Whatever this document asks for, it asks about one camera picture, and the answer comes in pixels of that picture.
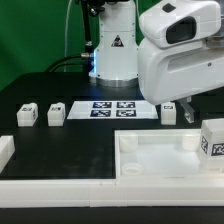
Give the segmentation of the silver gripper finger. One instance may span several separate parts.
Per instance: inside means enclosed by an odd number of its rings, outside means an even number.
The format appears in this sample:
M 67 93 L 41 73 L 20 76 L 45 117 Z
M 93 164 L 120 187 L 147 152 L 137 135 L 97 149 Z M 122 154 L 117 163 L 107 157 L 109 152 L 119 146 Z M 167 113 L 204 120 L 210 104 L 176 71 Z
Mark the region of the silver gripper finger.
M 190 97 L 185 97 L 179 100 L 180 105 L 184 109 L 184 117 L 189 123 L 194 122 L 194 109 L 190 105 L 191 103 L 191 98 Z

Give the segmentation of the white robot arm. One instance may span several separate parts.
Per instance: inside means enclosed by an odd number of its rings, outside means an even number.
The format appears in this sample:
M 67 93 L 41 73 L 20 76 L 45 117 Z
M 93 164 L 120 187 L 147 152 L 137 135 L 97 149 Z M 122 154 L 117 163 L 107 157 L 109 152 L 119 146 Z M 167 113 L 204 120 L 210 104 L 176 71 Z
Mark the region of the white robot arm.
M 161 0 L 138 15 L 137 0 L 87 0 L 100 22 L 90 80 L 138 85 L 153 105 L 177 100 L 196 120 L 191 97 L 224 86 L 224 0 Z

